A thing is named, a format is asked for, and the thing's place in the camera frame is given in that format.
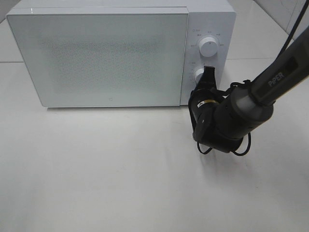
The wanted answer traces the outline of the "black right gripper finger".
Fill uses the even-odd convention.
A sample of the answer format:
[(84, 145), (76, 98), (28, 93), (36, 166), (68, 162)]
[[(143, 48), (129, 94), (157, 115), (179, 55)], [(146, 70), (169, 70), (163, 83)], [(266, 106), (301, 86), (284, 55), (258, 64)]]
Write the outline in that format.
[(215, 68), (213, 66), (204, 66), (199, 83), (203, 87), (216, 87)]

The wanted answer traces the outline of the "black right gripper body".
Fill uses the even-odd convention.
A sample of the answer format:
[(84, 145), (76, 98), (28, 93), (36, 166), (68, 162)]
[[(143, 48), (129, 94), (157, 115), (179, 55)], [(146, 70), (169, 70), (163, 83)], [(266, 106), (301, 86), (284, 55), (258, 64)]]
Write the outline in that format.
[(188, 109), (193, 135), (219, 135), (213, 113), (225, 99), (225, 91), (218, 90), (214, 84), (197, 84), (191, 92)]

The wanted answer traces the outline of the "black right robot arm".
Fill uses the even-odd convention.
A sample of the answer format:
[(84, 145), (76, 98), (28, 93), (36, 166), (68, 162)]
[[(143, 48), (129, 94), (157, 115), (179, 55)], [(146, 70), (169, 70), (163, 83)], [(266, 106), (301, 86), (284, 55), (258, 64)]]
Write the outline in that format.
[(193, 139), (212, 149), (237, 156), (246, 155), (251, 147), (238, 153), (244, 136), (268, 121), (273, 104), (309, 75), (309, 30), (305, 29), (274, 62), (253, 81), (233, 82), (226, 91), (216, 87), (215, 68), (205, 66), (188, 109)]

